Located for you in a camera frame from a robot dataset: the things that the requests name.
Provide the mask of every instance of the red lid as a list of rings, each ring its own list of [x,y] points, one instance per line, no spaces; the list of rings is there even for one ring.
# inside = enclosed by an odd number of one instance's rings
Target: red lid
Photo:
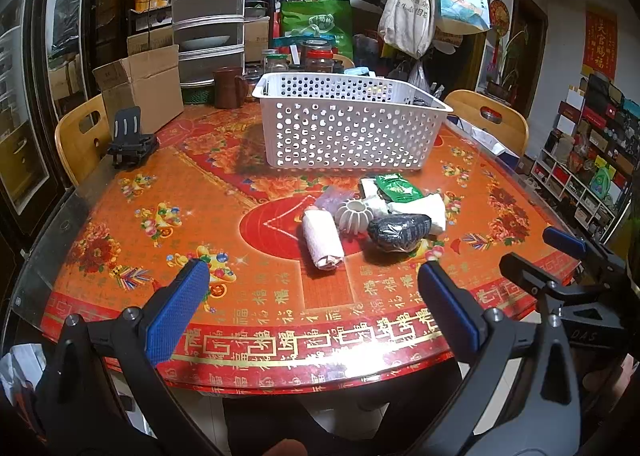
[[[331,50],[309,50],[306,56],[311,59],[333,59],[334,53]]]

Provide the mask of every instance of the plate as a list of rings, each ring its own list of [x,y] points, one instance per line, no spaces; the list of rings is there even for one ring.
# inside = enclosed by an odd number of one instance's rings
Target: plate
[[[214,38],[200,38],[180,43],[180,50],[206,50],[208,48],[218,48],[228,42],[231,36],[216,36]]]

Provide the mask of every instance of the stacked food cover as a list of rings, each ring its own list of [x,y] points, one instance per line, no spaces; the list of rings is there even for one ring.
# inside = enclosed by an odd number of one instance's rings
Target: stacked food cover
[[[213,84],[223,66],[244,68],[244,0],[172,0],[183,88]]]

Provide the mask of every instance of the brown pitcher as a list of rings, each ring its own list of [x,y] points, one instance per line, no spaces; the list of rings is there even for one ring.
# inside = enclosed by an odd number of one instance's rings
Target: brown pitcher
[[[233,110],[242,107],[249,92],[249,85],[242,77],[242,68],[225,66],[214,70],[213,79],[216,83],[214,106],[216,108]]]

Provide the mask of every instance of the metal bolt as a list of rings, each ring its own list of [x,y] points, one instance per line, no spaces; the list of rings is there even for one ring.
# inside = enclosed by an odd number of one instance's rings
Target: metal bolt
[[[489,308],[485,310],[484,318],[489,322],[500,322],[504,319],[504,312],[498,308]]]
[[[552,328],[557,328],[562,325],[562,319],[560,319],[555,313],[552,313],[549,316],[549,324]]]
[[[67,315],[65,319],[65,324],[67,326],[75,326],[80,322],[80,316],[77,313],[72,313],[71,315]]]
[[[135,321],[138,318],[138,315],[140,315],[140,308],[137,308],[136,306],[131,306],[130,308],[125,308],[122,311],[122,316],[127,321]]]

